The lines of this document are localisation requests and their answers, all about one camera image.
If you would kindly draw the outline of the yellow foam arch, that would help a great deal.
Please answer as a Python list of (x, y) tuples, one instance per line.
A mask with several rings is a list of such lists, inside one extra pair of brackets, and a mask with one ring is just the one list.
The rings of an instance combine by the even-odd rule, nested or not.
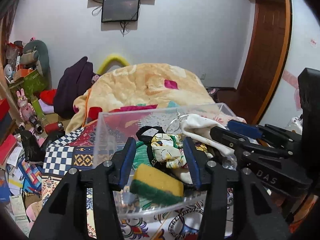
[(121, 55), (110, 54), (106, 57), (106, 59), (104, 59), (96, 73), (98, 75), (103, 75), (115, 64), (120, 67), (126, 67), (130, 65), (129, 62)]

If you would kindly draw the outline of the yellow green sponge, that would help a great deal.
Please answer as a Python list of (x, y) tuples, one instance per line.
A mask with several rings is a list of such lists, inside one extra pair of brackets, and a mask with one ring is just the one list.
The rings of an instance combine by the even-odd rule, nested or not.
[(183, 200), (183, 183), (166, 173), (140, 164), (133, 176), (130, 192), (159, 205), (174, 205)]

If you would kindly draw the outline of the green storage box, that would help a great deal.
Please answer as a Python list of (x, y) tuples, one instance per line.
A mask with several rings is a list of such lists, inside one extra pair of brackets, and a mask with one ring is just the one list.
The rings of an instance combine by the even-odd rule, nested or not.
[(16, 92), (23, 88), (25, 96), (30, 99), (34, 94), (45, 90), (48, 85), (49, 83), (47, 78), (41, 76), (37, 70), (34, 70), (25, 77), (20, 77), (13, 83), (9, 84), (9, 89), (14, 99), (17, 99)]

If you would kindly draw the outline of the white black-trimmed cloth bag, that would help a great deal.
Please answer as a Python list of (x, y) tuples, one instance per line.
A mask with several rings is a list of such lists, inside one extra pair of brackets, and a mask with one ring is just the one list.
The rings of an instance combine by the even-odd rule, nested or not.
[[(229, 161), (235, 161), (233, 149), (212, 140), (210, 136), (210, 130), (214, 127), (225, 129), (219, 122), (202, 117), (198, 114), (188, 114), (185, 119), (180, 121), (180, 129), (182, 131), (181, 133), (185, 135), (185, 138), (190, 137), (191, 139), (193, 139), (193, 141), (199, 142), (200, 150), (203, 151), (208, 158), (211, 158), (212, 154), (206, 150), (206, 146), (211, 146), (217, 149), (221, 153), (221, 155), (227, 158)], [(144, 126), (138, 130), (136, 136), (138, 140), (151, 146), (151, 139), (154, 135), (144, 135), (144, 133), (150, 129), (152, 129), (151, 126)], [(154, 129), (157, 131), (157, 133), (166, 133), (161, 127), (155, 126)], [(151, 159), (155, 161), (152, 150)]]

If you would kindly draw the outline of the clear plastic storage bin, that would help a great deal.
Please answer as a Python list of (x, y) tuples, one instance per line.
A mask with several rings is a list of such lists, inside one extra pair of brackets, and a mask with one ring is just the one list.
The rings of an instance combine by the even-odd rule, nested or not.
[[(117, 113), (99, 113), (93, 151), (93, 167), (106, 160), (110, 160), (114, 153), (121, 151), (129, 137), (139, 141), (136, 133), (144, 126), (151, 126), (144, 135), (153, 136), (157, 133), (154, 127), (159, 126), (166, 133), (180, 134), (180, 121), (188, 114), (198, 114), (202, 117), (219, 122), (227, 126), (229, 120), (236, 119), (236, 115), (224, 103), (212, 103), (199, 106), (182, 106), (172, 108), (144, 109), (139, 111), (124, 111)], [(119, 217), (153, 216), (180, 209), (206, 198), (206, 192), (196, 191), (189, 184), (184, 186), (183, 200), (175, 205), (158, 205), (152, 201), (130, 192), (130, 185), (135, 171), (131, 168), (127, 184), (121, 191), (114, 192), (114, 201)]]

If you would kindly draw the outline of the dark purple clothing pile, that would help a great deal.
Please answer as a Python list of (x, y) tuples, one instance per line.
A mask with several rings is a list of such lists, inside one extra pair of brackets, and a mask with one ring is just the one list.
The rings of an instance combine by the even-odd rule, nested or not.
[(53, 100), (54, 112), (61, 118), (70, 119), (76, 113), (74, 100), (83, 95), (91, 86), (93, 63), (88, 57), (82, 57), (71, 67), (68, 67), (61, 77)]

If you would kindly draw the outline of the small black wall monitor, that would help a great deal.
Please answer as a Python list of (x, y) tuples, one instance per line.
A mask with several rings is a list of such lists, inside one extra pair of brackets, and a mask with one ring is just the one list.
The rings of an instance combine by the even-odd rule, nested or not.
[(131, 22), (138, 20), (140, 0), (103, 0), (101, 22)]

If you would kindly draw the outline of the wooden door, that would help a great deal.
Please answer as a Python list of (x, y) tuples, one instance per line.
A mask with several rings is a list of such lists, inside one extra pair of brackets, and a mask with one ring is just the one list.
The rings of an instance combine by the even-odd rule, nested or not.
[(219, 90), (216, 96), (249, 124), (259, 123), (272, 100), (290, 35), (290, 0), (255, 0), (252, 37), (240, 82), (234, 89)]

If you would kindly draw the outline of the patterned checkered tablecloth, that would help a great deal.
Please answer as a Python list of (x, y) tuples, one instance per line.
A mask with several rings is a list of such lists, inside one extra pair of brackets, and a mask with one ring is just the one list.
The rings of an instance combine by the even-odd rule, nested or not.
[[(95, 130), (96, 124), (77, 129), (49, 146), (43, 165), (43, 203), (70, 168), (92, 169)], [(120, 192), (114, 192), (124, 239), (196, 239), (205, 196), (204, 192), (187, 189), (187, 198), (181, 204), (161, 206), (132, 194), (126, 185)]]

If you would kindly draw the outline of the cartoon print cloth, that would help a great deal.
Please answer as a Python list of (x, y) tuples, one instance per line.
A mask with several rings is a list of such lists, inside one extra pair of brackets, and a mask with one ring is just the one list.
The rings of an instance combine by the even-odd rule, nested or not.
[(164, 166), (165, 171), (185, 184), (192, 179), (183, 150), (185, 135), (157, 133), (151, 139), (151, 149), (156, 163)]

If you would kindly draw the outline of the grey green plush toy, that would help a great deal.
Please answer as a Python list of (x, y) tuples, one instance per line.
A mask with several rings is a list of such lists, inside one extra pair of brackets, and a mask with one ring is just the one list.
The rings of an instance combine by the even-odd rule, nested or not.
[(49, 54), (46, 44), (41, 40), (33, 40), (23, 47), (20, 64), (34, 64), (41, 76), (47, 76), (49, 71)]

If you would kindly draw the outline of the beige patterned blanket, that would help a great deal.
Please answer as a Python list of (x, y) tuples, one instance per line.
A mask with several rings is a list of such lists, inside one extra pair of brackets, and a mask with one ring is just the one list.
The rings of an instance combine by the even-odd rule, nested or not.
[(194, 73), (165, 63), (143, 63), (105, 73), (83, 95), (77, 97), (66, 133), (84, 125), (91, 107), (110, 112), (121, 107), (156, 105), (166, 108), (214, 103)]

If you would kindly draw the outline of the pink rabbit toy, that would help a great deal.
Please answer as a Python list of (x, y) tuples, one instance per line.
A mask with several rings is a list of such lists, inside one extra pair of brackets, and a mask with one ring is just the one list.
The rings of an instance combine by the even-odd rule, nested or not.
[(19, 107), (20, 117), (24, 122), (28, 122), (31, 116), (35, 115), (35, 110), (31, 103), (28, 102), (28, 98), (25, 96), (24, 89), (21, 88), (16, 92), (17, 105)]

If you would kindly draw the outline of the red box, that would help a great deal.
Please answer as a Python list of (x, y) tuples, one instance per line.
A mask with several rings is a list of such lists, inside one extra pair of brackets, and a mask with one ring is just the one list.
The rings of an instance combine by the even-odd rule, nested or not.
[(0, 100), (0, 120), (2, 121), (9, 112), (10, 106), (6, 98)]

